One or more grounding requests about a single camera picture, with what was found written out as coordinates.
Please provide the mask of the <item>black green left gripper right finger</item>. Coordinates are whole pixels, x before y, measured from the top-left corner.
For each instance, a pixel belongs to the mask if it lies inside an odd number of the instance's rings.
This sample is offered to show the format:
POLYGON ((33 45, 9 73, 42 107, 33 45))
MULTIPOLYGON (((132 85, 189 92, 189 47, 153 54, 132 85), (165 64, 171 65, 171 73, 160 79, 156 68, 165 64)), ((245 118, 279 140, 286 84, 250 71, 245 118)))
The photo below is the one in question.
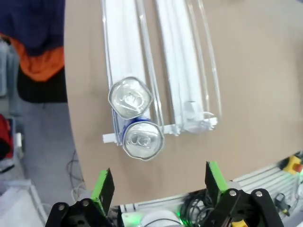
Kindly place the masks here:
POLYGON ((213 204, 202 227, 282 227, 284 224, 267 190, 251 193, 230 188, 218 164, 207 162, 205 184, 213 204))

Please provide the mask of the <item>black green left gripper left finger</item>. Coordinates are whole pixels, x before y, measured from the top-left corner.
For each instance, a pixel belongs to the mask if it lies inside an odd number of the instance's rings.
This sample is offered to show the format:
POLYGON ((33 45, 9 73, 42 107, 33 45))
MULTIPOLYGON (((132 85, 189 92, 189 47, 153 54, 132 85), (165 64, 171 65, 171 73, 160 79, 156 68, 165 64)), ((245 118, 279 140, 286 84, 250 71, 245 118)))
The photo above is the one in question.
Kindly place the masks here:
POLYGON ((112 227, 108 211, 114 195, 114 181, 110 169, 102 170, 90 198, 72 206, 58 202, 52 206, 47 227, 112 227))

